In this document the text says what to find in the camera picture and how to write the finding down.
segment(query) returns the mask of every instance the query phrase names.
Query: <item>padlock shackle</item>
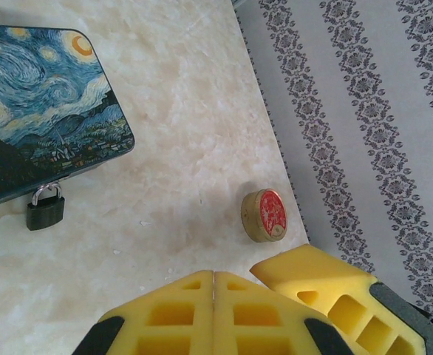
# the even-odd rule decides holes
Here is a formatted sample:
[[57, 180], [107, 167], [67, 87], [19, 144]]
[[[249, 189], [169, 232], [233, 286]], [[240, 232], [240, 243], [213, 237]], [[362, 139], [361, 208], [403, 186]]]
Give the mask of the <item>padlock shackle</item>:
[[38, 187], [38, 189], [33, 193], [33, 197], [31, 199], [31, 203], [33, 206], [38, 205], [39, 196], [45, 191], [45, 190], [52, 190], [55, 189], [57, 191], [57, 198], [62, 197], [62, 189], [61, 185], [59, 183], [47, 183], [46, 185], [41, 185]]

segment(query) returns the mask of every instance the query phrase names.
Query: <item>crescent moon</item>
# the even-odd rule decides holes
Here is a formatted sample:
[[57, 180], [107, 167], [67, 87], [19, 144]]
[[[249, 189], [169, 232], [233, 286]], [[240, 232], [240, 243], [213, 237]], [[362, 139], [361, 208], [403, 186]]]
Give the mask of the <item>crescent moon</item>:
[[90, 47], [88, 50], [85, 50], [84, 48], [82, 48], [80, 46], [80, 44], [78, 43], [78, 40], [81, 39], [82, 37], [77, 35], [76, 37], [74, 37], [72, 39], [72, 47], [74, 48], [74, 50], [76, 50], [77, 52], [79, 52], [81, 55], [83, 56], [89, 56], [92, 55], [93, 51], [92, 48]]

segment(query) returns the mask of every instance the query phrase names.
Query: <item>marble surface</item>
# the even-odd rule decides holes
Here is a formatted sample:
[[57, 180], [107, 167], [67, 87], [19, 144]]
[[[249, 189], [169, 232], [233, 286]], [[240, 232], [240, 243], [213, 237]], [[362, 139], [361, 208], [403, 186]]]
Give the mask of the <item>marble surface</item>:
[[[50, 229], [26, 229], [25, 197], [0, 205], [0, 354], [70, 354], [110, 308], [307, 242], [230, 0], [1, 0], [0, 24], [86, 33], [137, 141], [63, 183]], [[288, 231], [256, 244], [239, 207], [267, 187]]]

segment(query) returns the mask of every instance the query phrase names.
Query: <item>swirling sky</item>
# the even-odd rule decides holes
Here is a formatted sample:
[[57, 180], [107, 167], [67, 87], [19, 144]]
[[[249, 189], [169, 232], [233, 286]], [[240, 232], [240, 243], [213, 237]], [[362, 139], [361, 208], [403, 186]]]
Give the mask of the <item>swirling sky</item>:
[[46, 132], [110, 90], [91, 45], [68, 30], [0, 26], [0, 139]]

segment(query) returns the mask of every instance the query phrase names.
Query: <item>village painting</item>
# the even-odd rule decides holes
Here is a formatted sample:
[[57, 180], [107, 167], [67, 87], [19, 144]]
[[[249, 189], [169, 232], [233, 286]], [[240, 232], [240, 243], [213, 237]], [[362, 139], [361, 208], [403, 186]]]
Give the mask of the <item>village painting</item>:
[[0, 198], [133, 146], [85, 36], [0, 26]]

